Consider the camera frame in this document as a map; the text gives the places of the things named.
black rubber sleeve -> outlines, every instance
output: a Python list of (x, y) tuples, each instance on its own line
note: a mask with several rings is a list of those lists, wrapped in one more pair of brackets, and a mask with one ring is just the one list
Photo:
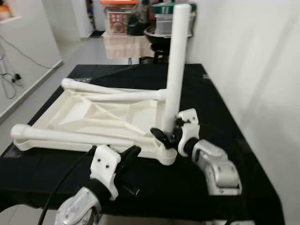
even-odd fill
[(188, 139), (188, 141), (184, 145), (183, 151), (186, 154), (188, 154), (189, 157), (192, 156), (193, 148), (198, 141), (199, 141), (198, 138), (192, 137), (192, 138)]
[(84, 186), (88, 188), (92, 193), (94, 193), (100, 204), (103, 204), (103, 202), (107, 202), (111, 196), (109, 190), (97, 179), (89, 180), (88, 183)]

skirting board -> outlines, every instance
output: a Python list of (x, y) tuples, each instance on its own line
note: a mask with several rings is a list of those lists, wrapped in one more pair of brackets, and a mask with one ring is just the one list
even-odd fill
[[(58, 67), (63, 64), (63, 61), (60, 60), (53, 67)], [(44, 73), (33, 85), (31, 85), (16, 101), (14, 101), (4, 112), (0, 114), (0, 125), (10, 116), (10, 114), (16, 110), (23, 101), (28, 98), (49, 76), (53, 74), (56, 69), (49, 69)]]

power cord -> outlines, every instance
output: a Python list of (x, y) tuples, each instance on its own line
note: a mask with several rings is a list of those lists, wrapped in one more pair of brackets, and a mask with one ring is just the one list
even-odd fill
[[(1, 43), (0, 43), (0, 50), (2, 50), (0, 61), (2, 61), (2, 65), (3, 65), (3, 69), (4, 69), (4, 71), (2, 71), (2, 73), (0, 74), (0, 76), (1, 76), (1, 85), (3, 87), (5, 97), (7, 99), (13, 99), (16, 96), (16, 91), (17, 91), (16, 88), (15, 88), (15, 85), (17, 85), (19, 87), (23, 87), (23, 84), (21, 82), (22, 78), (17, 73), (12, 74), (12, 73), (8, 72), (8, 67), (7, 67), (6, 62), (5, 62), (6, 52), (5, 52), (5, 49), (3, 48)], [(9, 94), (7, 85), (9, 85), (11, 90), (12, 90), (11, 95)]]
[(2, 35), (0, 35), (0, 38), (8, 45), (10, 45), (11, 47), (13, 47), (14, 49), (16, 49), (22, 56), (24, 56), (25, 58), (31, 60), (33, 63), (37, 64), (38, 66), (40, 67), (44, 67), (46, 69), (58, 69), (62, 66), (62, 64), (60, 64), (59, 66), (57, 67), (47, 67), (47, 66), (44, 66), (38, 62), (36, 62), (33, 58), (27, 56), (25, 53), (23, 53), (18, 47), (16, 47), (15, 45), (13, 45), (12, 43), (10, 43), (9, 41), (7, 41)]
[(44, 218), (46, 216), (46, 213), (48, 211), (49, 208), (49, 203), (52, 200), (53, 196), (56, 194), (56, 192), (58, 191), (58, 189), (60, 188), (60, 186), (62, 185), (62, 183), (65, 181), (65, 179), (68, 177), (68, 175), (74, 170), (74, 168), (87, 156), (87, 155), (94, 155), (95, 151), (96, 151), (97, 146), (93, 145), (91, 147), (91, 149), (86, 152), (84, 155), (82, 155), (72, 166), (69, 167), (69, 169), (66, 171), (66, 173), (62, 176), (62, 178), (60, 179), (60, 181), (57, 183), (55, 189), (52, 191), (52, 193), (50, 194), (44, 208), (43, 211), (41, 213), (41, 216), (38, 220), (38, 224), (37, 225), (42, 225)]

black bowl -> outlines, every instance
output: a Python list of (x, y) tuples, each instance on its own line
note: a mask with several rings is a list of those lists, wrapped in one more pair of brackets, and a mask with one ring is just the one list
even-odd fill
[(162, 48), (170, 48), (171, 36), (155, 35), (155, 29), (156, 27), (148, 27), (144, 30), (144, 35), (152, 44), (162, 46)]

orange lid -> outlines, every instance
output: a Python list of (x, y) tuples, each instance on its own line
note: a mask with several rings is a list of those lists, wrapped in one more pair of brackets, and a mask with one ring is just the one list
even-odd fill
[(9, 7), (8, 6), (0, 6), (0, 11), (1, 12), (9, 12)]
[(110, 5), (135, 5), (139, 0), (100, 0), (101, 4)]

